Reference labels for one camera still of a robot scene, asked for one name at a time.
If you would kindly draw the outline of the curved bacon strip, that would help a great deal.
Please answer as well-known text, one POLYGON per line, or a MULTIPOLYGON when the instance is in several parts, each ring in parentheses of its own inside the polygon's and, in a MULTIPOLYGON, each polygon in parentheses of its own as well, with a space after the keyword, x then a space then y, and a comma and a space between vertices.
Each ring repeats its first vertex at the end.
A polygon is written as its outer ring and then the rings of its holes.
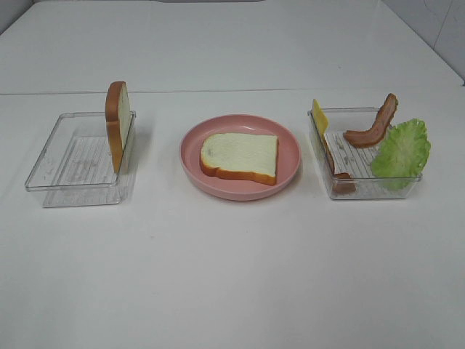
POLYGON ((368 148, 381 142, 397 111, 396 95, 389 93, 378 110, 370 129, 365 131, 347 130, 343 137, 354 148, 368 148))

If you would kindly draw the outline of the pink round plate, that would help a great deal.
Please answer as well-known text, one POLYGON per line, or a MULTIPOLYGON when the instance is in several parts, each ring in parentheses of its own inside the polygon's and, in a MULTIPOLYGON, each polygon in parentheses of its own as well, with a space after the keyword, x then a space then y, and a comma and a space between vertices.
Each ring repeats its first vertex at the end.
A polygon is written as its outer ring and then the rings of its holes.
POLYGON ((247 114, 230 114, 207 119, 190 129, 182 139, 180 158, 191 182, 208 194, 236 201, 250 201, 283 190, 295 177, 302 152, 295 136, 279 123, 247 114), (204 174, 200 165, 203 141, 210 135, 241 132, 278 136, 277 182, 265 185, 250 180, 225 180, 204 174))

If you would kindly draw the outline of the upright bread slice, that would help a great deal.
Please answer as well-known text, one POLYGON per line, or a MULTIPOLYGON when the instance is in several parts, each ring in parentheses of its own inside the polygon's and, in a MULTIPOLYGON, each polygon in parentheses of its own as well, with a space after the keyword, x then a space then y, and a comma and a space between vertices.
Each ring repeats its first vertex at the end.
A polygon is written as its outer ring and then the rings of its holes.
POLYGON ((117 173, 132 120, 125 81, 114 81, 110 84, 105 100, 105 120, 113 170, 117 173))

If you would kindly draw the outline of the green lettuce leaf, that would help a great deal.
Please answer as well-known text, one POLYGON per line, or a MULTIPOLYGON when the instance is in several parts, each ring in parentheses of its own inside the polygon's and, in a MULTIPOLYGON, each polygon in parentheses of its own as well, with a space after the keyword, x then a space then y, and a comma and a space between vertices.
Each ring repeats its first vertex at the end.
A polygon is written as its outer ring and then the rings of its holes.
POLYGON ((421 175, 430 149, 425 122, 411 119, 390 129, 371 163, 371 171, 375 177, 392 178, 383 184, 386 189, 401 190, 411 178, 421 175))

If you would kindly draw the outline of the yellow cheese slice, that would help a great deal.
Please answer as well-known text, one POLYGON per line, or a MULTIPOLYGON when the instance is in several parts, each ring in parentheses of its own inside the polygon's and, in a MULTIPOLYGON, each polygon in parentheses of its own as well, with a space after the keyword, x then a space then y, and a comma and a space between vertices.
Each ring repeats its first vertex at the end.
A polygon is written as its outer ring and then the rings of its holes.
POLYGON ((328 118, 326 117, 323 109, 320 107, 319 102, 316 99, 312 101, 311 111, 318 134, 320 135, 321 140, 324 140, 324 134, 328 128, 328 118))

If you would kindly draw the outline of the clear plastic fillings tray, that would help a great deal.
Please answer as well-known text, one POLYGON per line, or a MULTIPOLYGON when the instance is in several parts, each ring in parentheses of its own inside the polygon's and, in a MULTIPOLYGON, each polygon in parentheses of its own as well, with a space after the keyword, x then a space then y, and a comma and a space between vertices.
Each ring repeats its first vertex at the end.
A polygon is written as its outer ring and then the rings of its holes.
POLYGON ((392 180, 392 178, 375 177, 371 171, 371 163, 379 152, 379 145, 369 148, 354 148, 343 137, 344 132, 348 129, 365 130, 370 128, 378 112, 377 108, 324 108, 323 112, 328 118, 328 128, 324 137, 333 156, 336 173, 349 173, 356 187, 356 191, 351 194, 340 196, 331 194, 333 178, 312 111, 309 111, 310 142, 315 152, 326 191, 331 199, 399 199, 409 196, 416 183, 421 181, 422 175, 411 178, 409 185, 401 190, 388 190, 383 184, 388 180, 392 180))

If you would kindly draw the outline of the clear plastic bread tray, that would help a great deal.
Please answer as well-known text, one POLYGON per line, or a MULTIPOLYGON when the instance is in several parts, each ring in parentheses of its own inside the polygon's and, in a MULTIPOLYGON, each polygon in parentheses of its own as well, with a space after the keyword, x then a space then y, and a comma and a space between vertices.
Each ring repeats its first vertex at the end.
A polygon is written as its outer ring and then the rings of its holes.
POLYGON ((54 125, 25 189, 43 207, 119 204, 132 194, 137 160, 136 113, 132 117, 121 167, 113 170, 104 113, 64 113, 54 125))

